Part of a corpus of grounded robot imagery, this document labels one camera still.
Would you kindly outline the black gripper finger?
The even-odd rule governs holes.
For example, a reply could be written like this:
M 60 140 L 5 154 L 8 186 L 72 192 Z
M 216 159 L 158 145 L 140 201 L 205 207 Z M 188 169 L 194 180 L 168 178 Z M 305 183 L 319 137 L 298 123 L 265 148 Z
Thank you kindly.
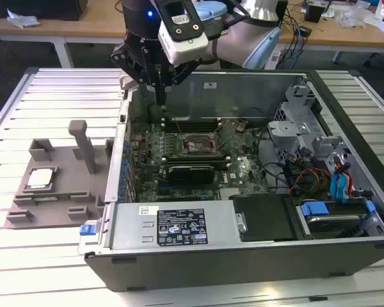
M 160 76 L 161 44 L 148 38 L 124 38 L 112 54 L 112 62 L 139 84 L 153 89 L 156 104 L 162 105 Z
M 166 89 L 178 85 L 198 67 L 198 61 L 183 63 L 177 67 L 168 61 L 161 65 L 161 105 L 166 103 Z

